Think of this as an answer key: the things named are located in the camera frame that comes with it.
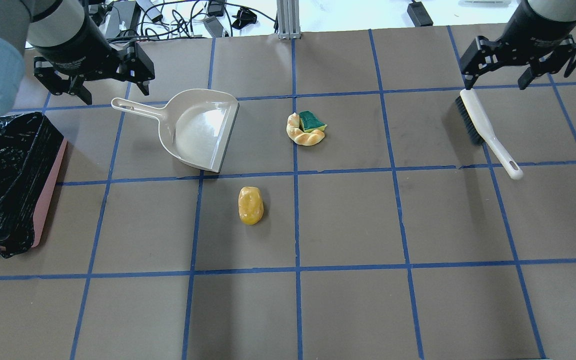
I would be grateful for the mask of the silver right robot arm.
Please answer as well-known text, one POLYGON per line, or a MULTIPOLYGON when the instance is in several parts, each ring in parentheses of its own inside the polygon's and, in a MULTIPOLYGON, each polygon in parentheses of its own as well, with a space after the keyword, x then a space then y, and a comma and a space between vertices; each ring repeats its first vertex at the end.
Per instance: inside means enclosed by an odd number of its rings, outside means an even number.
POLYGON ((576 68, 576 0, 522 0, 498 39, 478 35, 459 60, 467 90, 489 72, 525 67, 518 87, 576 68))

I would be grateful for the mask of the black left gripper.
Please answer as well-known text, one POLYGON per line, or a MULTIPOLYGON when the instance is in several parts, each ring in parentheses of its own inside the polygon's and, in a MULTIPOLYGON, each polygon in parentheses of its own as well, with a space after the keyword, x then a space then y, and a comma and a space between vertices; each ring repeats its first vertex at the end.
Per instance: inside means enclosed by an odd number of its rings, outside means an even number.
POLYGON ((84 85, 87 81, 130 82, 144 96, 150 96, 150 82, 156 77, 153 60, 137 42, 123 48, 110 47, 109 51, 93 51, 68 63, 37 55, 33 59, 33 75, 52 95, 75 96, 85 105, 93 103, 93 96, 84 85))

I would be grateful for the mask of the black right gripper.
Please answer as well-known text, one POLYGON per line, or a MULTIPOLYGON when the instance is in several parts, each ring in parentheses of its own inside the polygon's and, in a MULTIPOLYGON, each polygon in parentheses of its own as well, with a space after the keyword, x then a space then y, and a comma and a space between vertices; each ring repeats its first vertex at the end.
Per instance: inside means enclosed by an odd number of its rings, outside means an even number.
POLYGON ((576 38, 568 34, 562 39, 542 41, 526 39, 510 41, 502 38, 490 40, 476 36, 459 60, 464 88, 473 89, 477 80, 489 72, 510 66, 525 66, 518 79, 519 89, 526 89, 533 80, 555 75, 563 70, 568 78, 576 70, 576 38))

